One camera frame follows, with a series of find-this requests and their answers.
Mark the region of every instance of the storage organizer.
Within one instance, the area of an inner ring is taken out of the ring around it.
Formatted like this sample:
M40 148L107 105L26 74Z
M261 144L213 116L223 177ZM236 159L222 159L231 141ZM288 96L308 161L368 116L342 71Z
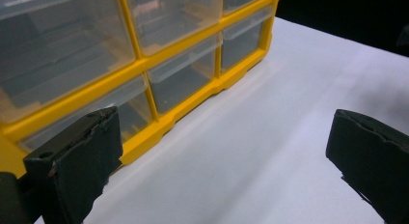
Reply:
M0 0L0 171L118 106L123 164L267 53L279 0Z

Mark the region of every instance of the yellow plastic frame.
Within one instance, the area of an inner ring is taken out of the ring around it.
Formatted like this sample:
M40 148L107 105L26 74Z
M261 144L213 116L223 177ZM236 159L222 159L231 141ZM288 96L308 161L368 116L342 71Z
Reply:
M144 56L138 46L138 40L133 29L133 23L127 2L126 0L120 0L123 7L124 19L135 51L136 60L129 66L104 76L89 86L76 90L63 98L58 99L22 120L12 124L0 125L0 171L13 172L18 177L25 173L22 158L28 153L17 146L19 140L52 124L61 117L86 105L90 101L102 97L109 91L121 86L126 81L141 73L148 81L146 71L151 67L216 33L222 32L224 28L244 19L254 12L266 6L272 6L274 10L273 16L263 22L259 49L233 66L227 72L221 74L221 47L217 48L214 79L200 91L166 113L164 116L159 117L157 114L150 86L148 86L146 94L150 103L154 122L123 144L123 156L121 161L123 164L131 163L159 142L162 136L175 125L176 121L181 119L210 96L230 88L231 85L246 74L247 70L264 58L270 48L272 39L271 29L278 2L279 0L257 0L233 13L223 16L217 24L206 28L197 34L183 39L151 56Z

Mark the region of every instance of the table surface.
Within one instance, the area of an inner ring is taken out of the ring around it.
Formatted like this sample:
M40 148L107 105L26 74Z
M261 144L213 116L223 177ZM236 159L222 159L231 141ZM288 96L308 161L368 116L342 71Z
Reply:
M276 18L265 59L111 177L85 223L383 220L325 156L336 109L409 133L409 58Z

